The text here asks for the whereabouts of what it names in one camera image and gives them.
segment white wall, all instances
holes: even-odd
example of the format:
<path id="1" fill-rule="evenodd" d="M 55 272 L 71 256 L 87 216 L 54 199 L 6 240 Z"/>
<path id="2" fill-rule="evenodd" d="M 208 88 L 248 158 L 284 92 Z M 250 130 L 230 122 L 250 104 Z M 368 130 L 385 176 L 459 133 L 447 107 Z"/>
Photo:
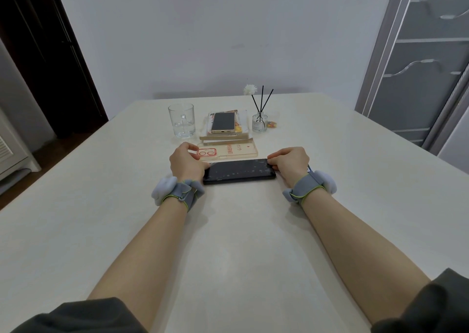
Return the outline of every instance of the white wall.
<path id="1" fill-rule="evenodd" d="M 388 1 L 62 0 L 109 117 L 247 83 L 353 109 Z"/>
<path id="2" fill-rule="evenodd" d="M 29 151 L 55 138 L 49 122 L 0 40 L 0 108 L 7 115 Z"/>
<path id="3" fill-rule="evenodd" d="M 469 109 L 456 125 L 438 157 L 469 174 Z"/>

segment hand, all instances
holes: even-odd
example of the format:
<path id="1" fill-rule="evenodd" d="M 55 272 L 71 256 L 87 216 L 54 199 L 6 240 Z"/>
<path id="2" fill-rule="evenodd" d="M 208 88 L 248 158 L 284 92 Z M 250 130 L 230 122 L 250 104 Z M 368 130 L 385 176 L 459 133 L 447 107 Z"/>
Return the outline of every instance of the hand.
<path id="1" fill-rule="evenodd" d="M 286 147 L 270 154 L 267 162 L 280 171 L 290 188 L 308 173 L 309 156 L 301 146 Z"/>
<path id="2" fill-rule="evenodd" d="M 210 164 L 200 161 L 200 155 L 188 151 L 198 149 L 198 146 L 185 141 L 169 157 L 171 171 L 173 171 L 173 176 L 177 177 L 178 182 L 188 179 L 202 182 L 205 169 L 208 169 Z"/>

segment wrist device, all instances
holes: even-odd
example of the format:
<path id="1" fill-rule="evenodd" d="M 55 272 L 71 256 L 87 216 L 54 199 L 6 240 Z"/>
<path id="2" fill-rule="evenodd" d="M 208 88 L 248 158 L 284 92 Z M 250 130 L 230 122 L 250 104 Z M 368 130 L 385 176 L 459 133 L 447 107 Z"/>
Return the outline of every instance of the wrist device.
<path id="1" fill-rule="evenodd" d="M 289 202 L 301 204 L 303 199 L 317 188 L 324 188 L 329 194 L 337 192 L 337 185 L 333 178 L 323 171 L 310 171 L 307 175 L 299 179 L 293 188 L 283 191 L 284 197 Z"/>
<path id="2" fill-rule="evenodd" d="M 178 182 L 177 177 L 162 178 L 151 193 L 155 204 L 161 206 L 163 201 L 168 197 L 176 197 L 179 201 L 184 202 L 187 211 L 190 211 L 197 199 L 205 193 L 202 184 L 199 181 L 184 180 Z"/>

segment stack of books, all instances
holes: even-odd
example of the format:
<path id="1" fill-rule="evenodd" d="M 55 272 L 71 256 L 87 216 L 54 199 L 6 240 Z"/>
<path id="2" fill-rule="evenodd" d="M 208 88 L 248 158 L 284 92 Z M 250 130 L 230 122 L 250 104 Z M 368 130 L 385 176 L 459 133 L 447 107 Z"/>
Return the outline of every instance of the stack of books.
<path id="1" fill-rule="evenodd" d="M 214 140 L 242 140 L 242 139 L 249 139 L 251 138 L 249 135 L 249 127 L 248 127 L 248 111 L 247 110 L 234 110 L 229 111 L 234 112 L 235 117 L 235 129 L 234 133 L 212 133 L 212 125 L 213 125 L 213 118 L 216 112 L 210 112 L 208 114 L 207 122 L 205 124 L 204 131 L 200 135 L 200 140 L 207 142 L 207 141 L 214 141 Z"/>

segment white artificial flower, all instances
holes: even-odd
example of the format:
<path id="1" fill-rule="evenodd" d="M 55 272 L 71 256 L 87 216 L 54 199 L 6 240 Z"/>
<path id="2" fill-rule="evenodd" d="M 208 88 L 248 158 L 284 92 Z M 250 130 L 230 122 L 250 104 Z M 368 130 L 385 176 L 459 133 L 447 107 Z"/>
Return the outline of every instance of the white artificial flower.
<path id="1" fill-rule="evenodd" d="M 249 96 L 250 94 L 255 94 L 257 92 L 257 87 L 254 85 L 246 85 L 244 87 L 244 95 Z"/>

